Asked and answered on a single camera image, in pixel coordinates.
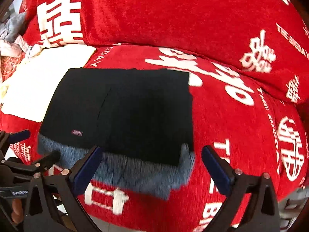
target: cream folded garment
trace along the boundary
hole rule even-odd
[[[79,44],[44,49],[0,84],[2,112],[35,122],[43,121],[50,100],[64,74],[81,68],[96,48]]]

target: black cloth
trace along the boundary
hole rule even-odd
[[[110,153],[176,166],[181,145],[193,149],[191,112],[187,72],[77,68],[58,85],[40,133],[65,145],[96,144]]]

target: hand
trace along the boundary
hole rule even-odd
[[[12,201],[12,220],[16,224],[20,224],[24,220],[24,211],[20,199],[14,199]]]

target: silver rivet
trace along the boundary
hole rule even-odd
[[[238,174],[238,175],[242,175],[243,174],[243,171],[239,168],[236,168],[235,169],[235,173]]]
[[[40,176],[41,176],[40,173],[35,173],[35,174],[33,175],[33,177],[34,177],[35,179],[40,178]]]
[[[263,176],[264,176],[265,179],[269,179],[270,178],[269,173],[263,173]]]
[[[69,172],[70,172],[70,170],[64,169],[64,170],[61,171],[61,174],[62,174],[62,175],[68,175]]]

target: red blanket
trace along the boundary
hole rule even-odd
[[[29,44],[108,45],[86,68],[191,73],[197,159],[189,184],[165,202],[91,182],[79,198],[89,214],[144,231],[201,231],[224,200],[200,158],[206,144],[245,173],[270,173],[279,199],[305,180],[308,146],[291,102],[308,98],[309,33],[289,0],[24,0],[24,10]],[[38,158],[40,124],[0,117],[3,130],[31,130],[12,148],[26,163]]]

